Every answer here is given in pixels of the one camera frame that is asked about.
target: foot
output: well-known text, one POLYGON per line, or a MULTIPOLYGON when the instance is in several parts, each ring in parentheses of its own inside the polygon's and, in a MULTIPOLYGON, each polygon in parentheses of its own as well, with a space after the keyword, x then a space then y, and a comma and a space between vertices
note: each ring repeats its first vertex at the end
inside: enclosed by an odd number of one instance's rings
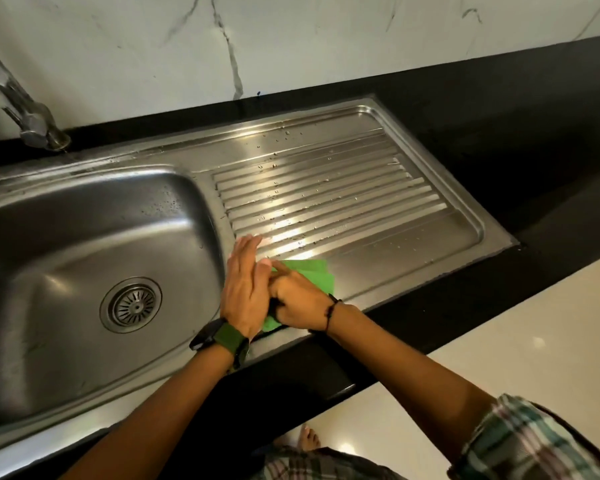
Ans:
POLYGON ((320 448, 320 446, 320 438, 318 438, 316 432, 307 425, 303 426, 300 438, 298 438, 298 450, 313 451, 320 448))

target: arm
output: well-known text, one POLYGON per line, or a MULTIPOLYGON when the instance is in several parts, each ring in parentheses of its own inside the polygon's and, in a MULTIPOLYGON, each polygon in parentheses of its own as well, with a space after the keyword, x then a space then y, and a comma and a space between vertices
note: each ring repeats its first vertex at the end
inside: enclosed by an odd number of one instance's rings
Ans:
POLYGON ((328 322, 331 298, 280 262, 269 292, 283 306, 280 322, 325 330, 373 373, 451 462, 460 457, 494 398, 403 343, 355 306, 339 303, 328 322))
MULTIPOLYGON (((228 261, 221 316, 252 340, 262 328, 269 306, 271 262, 256 264, 262 239, 243 237, 228 261)), ((76 479, 156 478, 194 414, 233 363, 233 355, 214 344, 199 351, 62 476, 76 479)))

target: granite countertop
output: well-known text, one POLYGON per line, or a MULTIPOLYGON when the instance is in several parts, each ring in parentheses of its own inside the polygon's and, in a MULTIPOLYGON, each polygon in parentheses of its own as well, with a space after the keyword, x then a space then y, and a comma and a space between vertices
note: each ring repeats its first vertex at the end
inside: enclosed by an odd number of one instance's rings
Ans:
MULTIPOLYGON (((432 352, 600 258, 600 38, 115 121, 70 134, 77 150, 368 94, 375 94, 521 243, 371 311, 387 330, 432 352)), ((4 155, 14 154, 13 161, 42 155, 23 150, 19 141, 0 142, 0 164, 7 163, 4 155)), ((224 378, 163 475, 218 467, 227 458, 238 461, 374 382, 335 343, 312 336, 224 378)), ((57 476, 94 441, 16 477, 57 476)))

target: bracelet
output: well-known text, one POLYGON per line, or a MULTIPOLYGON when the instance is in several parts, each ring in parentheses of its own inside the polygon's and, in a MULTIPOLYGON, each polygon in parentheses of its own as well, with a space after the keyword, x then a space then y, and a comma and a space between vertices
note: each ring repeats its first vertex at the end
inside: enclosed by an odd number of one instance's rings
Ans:
POLYGON ((324 316, 327 317, 327 326, 324 327, 324 332, 325 333, 327 333, 327 331, 329 330, 329 323, 331 323, 331 316, 333 315, 333 311, 334 311, 336 305, 338 303, 342 303, 341 299, 336 298, 331 293, 329 293, 329 298, 331 298, 333 300, 333 304, 330 307, 327 308, 327 311, 324 314, 324 316))

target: hand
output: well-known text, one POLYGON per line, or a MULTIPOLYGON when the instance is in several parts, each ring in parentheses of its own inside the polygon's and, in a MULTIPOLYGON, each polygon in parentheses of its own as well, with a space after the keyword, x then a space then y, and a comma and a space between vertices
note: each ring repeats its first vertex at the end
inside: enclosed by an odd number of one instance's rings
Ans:
POLYGON ((271 260, 256 264, 262 236, 247 235, 235 242, 227 261, 227 277, 220 301, 220 316, 251 341, 262 329, 269 309, 271 260))
POLYGON ((297 271, 280 261, 273 261, 276 272, 269 280, 269 294, 282 305, 276 310, 278 321, 294 328, 325 330, 327 310, 333 300, 297 271))

